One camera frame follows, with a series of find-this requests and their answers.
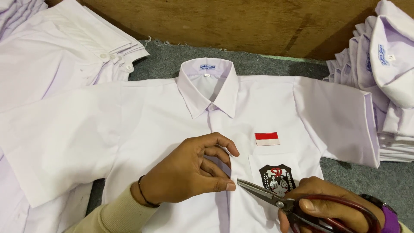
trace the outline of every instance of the hand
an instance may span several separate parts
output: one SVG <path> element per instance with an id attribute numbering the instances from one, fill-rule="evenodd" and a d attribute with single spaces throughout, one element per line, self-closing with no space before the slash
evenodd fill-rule
<path id="1" fill-rule="evenodd" d="M 229 155 L 239 156 L 234 142 L 219 133 L 185 139 L 141 179 L 141 190 L 147 201 L 181 202 L 190 197 L 220 191 L 234 191 L 236 185 L 214 162 L 204 155 L 219 158 L 231 168 Z M 145 205 L 138 183 L 131 187 L 138 203 Z"/>
<path id="2" fill-rule="evenodd" d="M 321 180 L 317 177 L 303 178 L 300 181 L 299 186 L 286 194 L 284 197 L 297 199 L 304 194 L 328 194 L 354 201 L 373 212 L 378 218 L 381 228 L 384 227 L 385 217 L 383 211 L 380 208 L 358 196 L 357 194 L 335 184 Z M 351 207 L 347 207 L 345 205 L 332 201 L 307 199 L 300 200 L 299 206 L 306 214 L 318 218 L 338 218 L 342 220 L 347 227 L 355 230 L 358 233 L 366 233 L 368 231 L 368 223 L 365 217 L 361 212 Z M 290 227 L 289 221 L 286 215 L 280 209 L 278 216 L 280 220 L 280 230 L 281 232 L 286 233 Z M 311 232 L 309 229 L 303 227 L 301 227 L 300 230 L 301 233 Z"/>

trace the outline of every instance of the wooden wall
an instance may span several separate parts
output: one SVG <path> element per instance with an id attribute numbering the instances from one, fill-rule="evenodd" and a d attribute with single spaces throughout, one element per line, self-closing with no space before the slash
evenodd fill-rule
<path id="1" fill-rule="evenodd" d="M 54 5 L 60 0 L 46 0 Z M 137 39 L 332 59 L 377 0 L 79 0 Z M 393 0 L 414 16 L 413 0 Z"/>

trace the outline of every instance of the gray carpet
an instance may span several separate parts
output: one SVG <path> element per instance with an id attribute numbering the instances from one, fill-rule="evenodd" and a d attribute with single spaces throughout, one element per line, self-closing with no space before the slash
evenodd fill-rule
<path id="1" fill-rule="evenodd" d="M 329 75 L 327 66 L 319 61 L 264 57 L 245 52 L 227 52 L 187 45 L 172 46 L 151 41 L 146 45 L 150 56 L 134 63 L 129 80 L 175 78 L 184 61 L 201 58 L 222 58 L 233 61 L 238 75 L 299 75 L 322 79 Z M 379 169 L 322 158 L 326 180 L 355 193 L 371 194 L 387 202 L 399 214 L 399 220 L 414 229 L 414 163 L 381 163 Z M 101 203 L 104 180 L 94 183 L 88 213 Z"/>

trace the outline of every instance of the sd badge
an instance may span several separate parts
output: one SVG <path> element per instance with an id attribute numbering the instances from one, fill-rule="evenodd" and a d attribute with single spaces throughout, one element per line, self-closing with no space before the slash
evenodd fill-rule
<path id="1" fill-rule="evenodd" d="M 279 166 L 266 165 L 259 170 L 263 187 L 284 197 L 286 193 L 296 188 L 291 168 L 283 164 Z"/>

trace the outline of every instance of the fingernail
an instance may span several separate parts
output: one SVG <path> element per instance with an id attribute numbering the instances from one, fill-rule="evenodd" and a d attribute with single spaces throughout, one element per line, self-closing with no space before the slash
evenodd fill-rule
<path id="1" fill-rule="evenodd" d="M 308 199 L 302 199 L 303 204 L 305 205 L 305 208 L 308 211 L 315 211 L 315 206 L 313 205 L 313 203 L 308 200 Z"/>
<path id="2" fill-rule="evenodd" d="M 236 190 L 236 185 L 234 183 L 227 183 L 226 191 L 234 191 Z"/>

